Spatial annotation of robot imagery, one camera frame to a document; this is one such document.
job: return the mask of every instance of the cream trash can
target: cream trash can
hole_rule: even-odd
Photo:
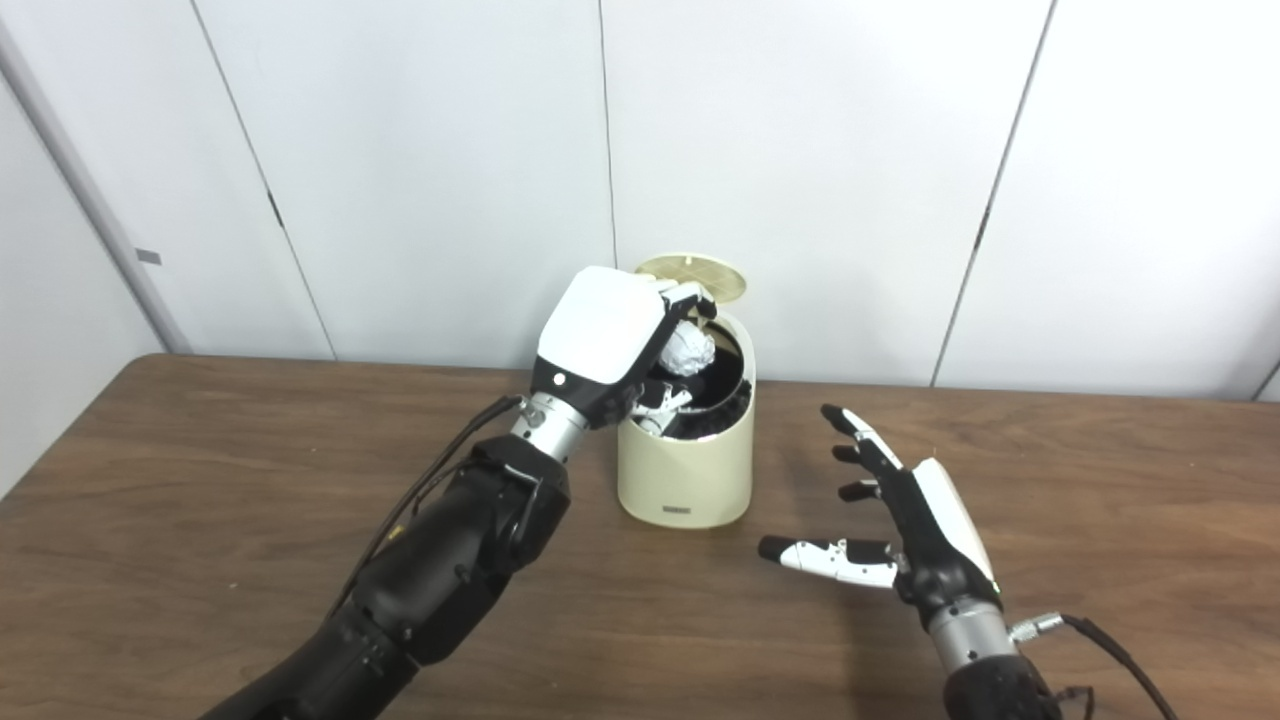
[[[732,523],[751,502],[755,351],[746,328],[724,305],[746,291],[746,281],[726,263],[694,254],[660,255],[636,273],[703,283],[718,307],[717,318],[703,327],[716,342],[716,360],[698,373],[707,388],[663,437],[635,420],[618,427],[618,500],[627,512],[655,525]],[[672,377],[664,373],[655,368],[653,374]]]

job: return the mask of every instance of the metal connector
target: metal connector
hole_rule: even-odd
[[[1053,630],[1061,628],[1062,616],[1057,612],[1048,612],[1046,615],[1038,615],[1036,618],[1028,618],[1020,623],[1014,623],[1009,628],[1009,639],[1014,644],[1023,644],[1030,642],[1041,635],[1052,633]]]

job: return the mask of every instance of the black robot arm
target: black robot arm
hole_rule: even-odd
[[[525,438],[476,443],[439,500],[360,571],[351,602],[205,720],[371,720],[532,562],[568,509],[564,468]]]

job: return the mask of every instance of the white robotic hand cover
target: white robotic hand cover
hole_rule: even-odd
[[[613,268],[584,268],[543,327],[538,355],[589,380],[617,383],[667,314],[662,292],[677,284]]]

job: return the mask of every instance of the white fingertip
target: white fingertip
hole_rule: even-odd
[[[870,423],[868,423],[867,420],[863,420],[861,418],[859,418],[858,415],[855,415],[852,410],[849,410],[847,407],[844,409],[844,410],[845,410],[845,419],[849,420],[849,424],[852,425],[855,430],[858,430],[860,433],[874,433],[876,432],[876,428],[873,428],[870,425]]]

